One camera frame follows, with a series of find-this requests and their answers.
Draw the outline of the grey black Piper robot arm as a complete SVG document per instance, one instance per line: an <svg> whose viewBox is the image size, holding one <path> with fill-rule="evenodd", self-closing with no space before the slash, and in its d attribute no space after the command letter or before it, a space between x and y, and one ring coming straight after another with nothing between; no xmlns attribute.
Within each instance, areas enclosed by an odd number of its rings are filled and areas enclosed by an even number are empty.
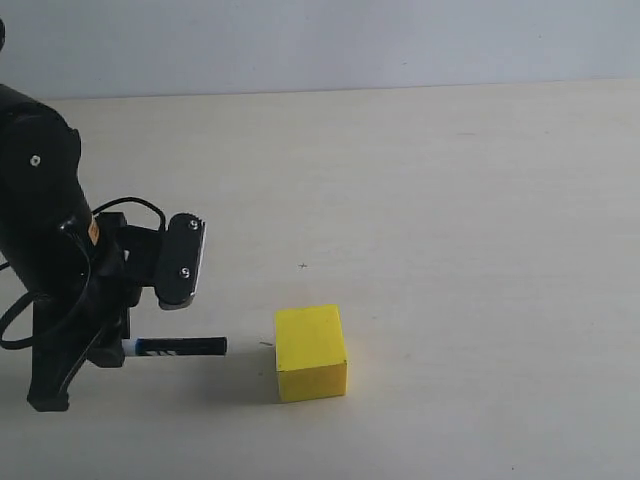
<svg viewBox="0 0 640 480"><path fill-rule="evenodd" d="M1 328L27 308L32 333L2 340L32 352L28 403L64 412L81 366L124 363L129 310L141 287L125 276L116 242L122 214L97 218L78 180L79 132L53 108L1 88L1 253L25 293L1 316Z"/></svg>

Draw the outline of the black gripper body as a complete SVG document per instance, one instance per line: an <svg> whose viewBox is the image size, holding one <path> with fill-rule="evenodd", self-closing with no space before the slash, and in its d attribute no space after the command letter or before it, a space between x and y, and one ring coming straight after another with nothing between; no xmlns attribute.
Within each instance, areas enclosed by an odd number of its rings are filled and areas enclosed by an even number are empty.
<svg viewBox="0 0 640 480"><path fill-rule="evenodd" d="M129 337L129 308L141 289L124 278L124 250L116 234L127 225L121 212L97 216L106 247L91 262L91 274L80 293L62 306L52 300L34 302L31 382L28 403L38 412L69 408L68 388L103 339Z"/></svg>

